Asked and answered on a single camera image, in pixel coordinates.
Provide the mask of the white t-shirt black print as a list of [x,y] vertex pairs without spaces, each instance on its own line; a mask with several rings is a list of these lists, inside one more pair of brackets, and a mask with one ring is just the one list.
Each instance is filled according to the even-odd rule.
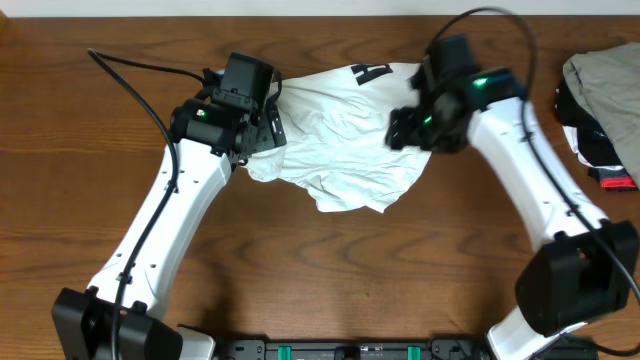
[[409,83],[417,69],[415,63],[354,64],[284,80],[277,108],[287,143],[253,155],[249,176],[297,185],[321,212],[384,212],[431,157],[385,144],[391,111],[418,102]]

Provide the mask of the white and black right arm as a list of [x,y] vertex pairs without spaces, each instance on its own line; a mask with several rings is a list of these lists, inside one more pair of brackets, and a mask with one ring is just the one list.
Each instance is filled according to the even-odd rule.
[[533,359],[584,325],[624,309],[639,294],[632,273],[639,236],[611,222],[578,187],[541,132],[510,70],[419,66],[412,107],[391,113],[387,145],[433,153],[475,148],[524,222],[534,256],[515,284],[516,307],[487,333],[495,359]]

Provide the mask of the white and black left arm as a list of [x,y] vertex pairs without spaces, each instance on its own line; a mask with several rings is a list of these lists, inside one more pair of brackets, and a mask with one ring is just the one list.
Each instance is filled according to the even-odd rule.
[[68,359],[211,359],[216,341],[163,318],[177,270],[234,169],[286,143],[275,98],[187,100],[165,130],[157,176],[121,243],[84,291],[64,288],[52,317]]

